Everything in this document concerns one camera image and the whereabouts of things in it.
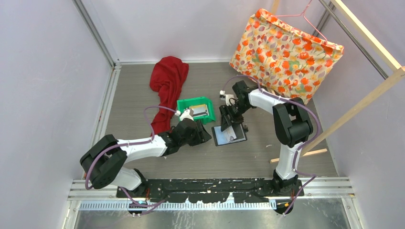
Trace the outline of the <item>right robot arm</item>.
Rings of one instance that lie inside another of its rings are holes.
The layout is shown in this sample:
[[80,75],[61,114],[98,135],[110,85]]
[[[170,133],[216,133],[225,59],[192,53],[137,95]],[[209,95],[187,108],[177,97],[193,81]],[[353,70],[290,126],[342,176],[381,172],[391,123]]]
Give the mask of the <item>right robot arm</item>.
[[219,92],[219,97],[226,102],[219,107],[221,130],[242,124],[243,115],[249,109],[260,108],[273,116],[281,147],[271,186],[277,195],[284,196],[298,183],[298,155],[313,133],[311,111],[300,98],[276,96],[260,86],[248,86],[245,81],[236,82],[232,89],[234,94],[227,94],[225,90]]

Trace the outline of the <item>black card holder wallet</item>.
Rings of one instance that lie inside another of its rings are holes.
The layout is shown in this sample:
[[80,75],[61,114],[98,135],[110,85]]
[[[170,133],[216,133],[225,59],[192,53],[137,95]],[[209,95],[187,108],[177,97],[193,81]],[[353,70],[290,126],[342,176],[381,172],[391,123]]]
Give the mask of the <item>black card holder wallet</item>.
[[242,124],[233,124],[224,131],[221,130],[221,126],[214,126],[211,130],[216,146],[224,146],[247,140],[246,129]]

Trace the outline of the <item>green plastic bin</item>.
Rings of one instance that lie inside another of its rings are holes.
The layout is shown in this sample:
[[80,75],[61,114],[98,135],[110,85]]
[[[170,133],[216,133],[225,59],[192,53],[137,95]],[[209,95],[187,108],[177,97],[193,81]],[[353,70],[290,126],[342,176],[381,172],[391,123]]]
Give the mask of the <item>green plastic bin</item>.
[[193,119],[200,120],[204,125],[216,121],[213,103],[207,97],[178,100],[177,108],[181,112],[190,108],[193,110]]

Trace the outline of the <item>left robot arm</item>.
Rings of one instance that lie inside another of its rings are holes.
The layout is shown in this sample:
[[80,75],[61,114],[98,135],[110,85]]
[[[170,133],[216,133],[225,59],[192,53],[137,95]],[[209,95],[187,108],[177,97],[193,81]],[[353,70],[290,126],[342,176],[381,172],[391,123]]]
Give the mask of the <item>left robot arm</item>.
[[174,154],[182,146],[196,146],[208,142],[211,135],[201,121],[185,118],[169,131],[149,138],[118,140],[113,135],[102,137],[79,160],[86,173],[85,188],[90,190],[114,185],[129,191],[134,197],[146,193],[145,178],[137,169],[124,164],[147,157]]

